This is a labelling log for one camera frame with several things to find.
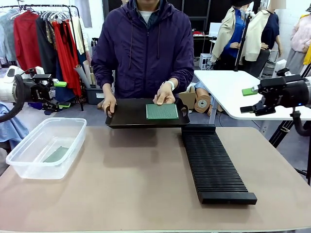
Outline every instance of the jacket zipper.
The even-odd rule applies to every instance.
[[[145,56],[145,76],[144,76],[144,94],[146,94],[146,79],[147,79],[147,65],[148,65],[148,45],[149,45],[149,30],[147,29],[147,48]]]

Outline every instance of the green board in water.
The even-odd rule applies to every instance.
[[[44,160],[44,163],[54,163],[66,154],[68,151],[68,148],[66,147],[59,147],[56,151],[54,151],[46,160]]]

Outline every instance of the clear plastic container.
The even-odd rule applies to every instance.
[[[86,137],[86,120],[49,118],[39,124],[6,157],[17,174],[26,179],[61,179],[77,157]],[[54,162],[45,162],[58,148],[67,152]]]

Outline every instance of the beige jacket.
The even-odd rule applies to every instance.
[[[267,25],[270,13],[266,10],[259,11],[255,18],[249,23],[245,43],[242,50],[240,65],[242,59],[250,62],[255,62],[260,54],[261,49],[261,35],[263,29]]]
[[[225,46],[229,43],[235,30],[235,10],[231,7],[225,18],[222,20],[218,37],[212,52],[211,62],[216,62],[224,51]]]

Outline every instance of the black slotted rack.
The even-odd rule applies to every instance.
[[[214,125],[190,124],[182,128],[182,138],[199,201],[202,204],[255,205]]]

